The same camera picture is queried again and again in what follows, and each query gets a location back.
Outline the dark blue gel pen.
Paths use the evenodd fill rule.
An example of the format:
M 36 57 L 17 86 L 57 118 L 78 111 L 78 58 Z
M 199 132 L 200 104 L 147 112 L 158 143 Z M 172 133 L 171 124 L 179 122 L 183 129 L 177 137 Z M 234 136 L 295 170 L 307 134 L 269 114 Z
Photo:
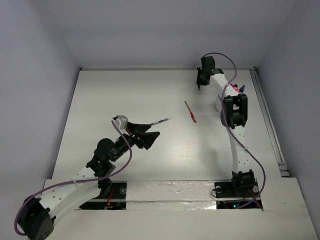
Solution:
M 158 125 L 158 124 L 161 124 L 161 123 L 165 123 L 165 122 L 170 121 L 170 120 L 173 120 L 172 116 L 164 118 L 164 119 L 161 119 L 161 120 L 158 120 L 158 121 L 155 121 L 155 122 L 152 122 L 152 123 L 150 123 L 150 125 L 154 126 L 154 125 Z

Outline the black pink highlighter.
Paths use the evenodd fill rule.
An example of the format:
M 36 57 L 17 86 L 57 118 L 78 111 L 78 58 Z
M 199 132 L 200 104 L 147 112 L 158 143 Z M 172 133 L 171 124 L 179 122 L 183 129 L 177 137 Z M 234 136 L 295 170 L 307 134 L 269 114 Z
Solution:
M 230 84 L 230 85 L 232 86 L 232 88 L 233 88 L 235 91 L 237 91 L 237 92 L 240 91 L 237 84 Z

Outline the clear blue capped pen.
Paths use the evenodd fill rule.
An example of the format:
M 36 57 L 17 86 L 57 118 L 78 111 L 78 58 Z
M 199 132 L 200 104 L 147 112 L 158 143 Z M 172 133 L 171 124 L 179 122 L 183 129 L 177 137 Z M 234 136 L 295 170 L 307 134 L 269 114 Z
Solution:
M 245 85 L 242 85 L 242 86 L 239 88 L 239 92 L 240 92 L 241 94 L 243 94 L 243 93 L 245 92 L 245 88 L 246 88 L 246 86 L 245 86 Z

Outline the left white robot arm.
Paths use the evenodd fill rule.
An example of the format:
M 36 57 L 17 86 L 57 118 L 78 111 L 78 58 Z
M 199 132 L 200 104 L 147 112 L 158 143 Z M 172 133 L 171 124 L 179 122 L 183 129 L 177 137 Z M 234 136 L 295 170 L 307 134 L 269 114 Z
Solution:
M 130 153 L 131 158 L 133 146 L 148 150 L 160 136 L 158 131 L 149 131 L 150 124 L 117 125 L 118 122 L 117 118 L 111 121 L 119 134 L 116 141 L 101 139 L 92 159 L 69 181 L 48 186 L 24 200 L 14 219 L 18 235 L 45 240 L 65 215 L 97 196 L 104 198 L 110 194 L 111 177 L 123 171 L 123 168 L 115 170 L 115 161 L 125 153 Z

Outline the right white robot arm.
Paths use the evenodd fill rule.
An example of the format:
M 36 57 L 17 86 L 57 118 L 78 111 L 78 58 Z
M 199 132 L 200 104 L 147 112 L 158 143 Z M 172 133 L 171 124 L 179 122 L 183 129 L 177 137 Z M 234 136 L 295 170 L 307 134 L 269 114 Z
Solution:
M 216 198 L 245 198 L 249 190 L 256 185 L 255 175 L 250 166 L 244 146 L 245 126 L 248 120 L 248 97 L 229 83 L 222 69 L 216 67 L 212 55 L 206 54 L 197 69 L 198 87 L 214 84 L 217 90 L 215 101 L 220 112 L 220 120 L 230 141 L 232 171 L 230 181 L 214 184 Z

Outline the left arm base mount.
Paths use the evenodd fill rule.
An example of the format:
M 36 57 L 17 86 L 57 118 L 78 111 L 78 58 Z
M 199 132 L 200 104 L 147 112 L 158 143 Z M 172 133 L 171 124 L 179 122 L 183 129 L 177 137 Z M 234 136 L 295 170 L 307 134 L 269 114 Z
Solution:
M 79 208 L 81 210 L 125 210 L 127 208 L 127 182 L 116 181 L 106 196 L 101 194 L 85 203 Z

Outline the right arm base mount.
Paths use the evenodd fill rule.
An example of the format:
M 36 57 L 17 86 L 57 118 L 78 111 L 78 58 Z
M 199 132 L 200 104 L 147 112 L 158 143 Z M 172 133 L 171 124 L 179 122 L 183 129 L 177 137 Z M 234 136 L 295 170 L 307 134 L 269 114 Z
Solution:
M 258 183 L 236 192 L 230 181 L 218 181 L 214 183 L 214 188 L 210 195 L 216 199 L 218 210 L 235 209 L 263 209 L 261 197 L 257 197 L 259 192 Z

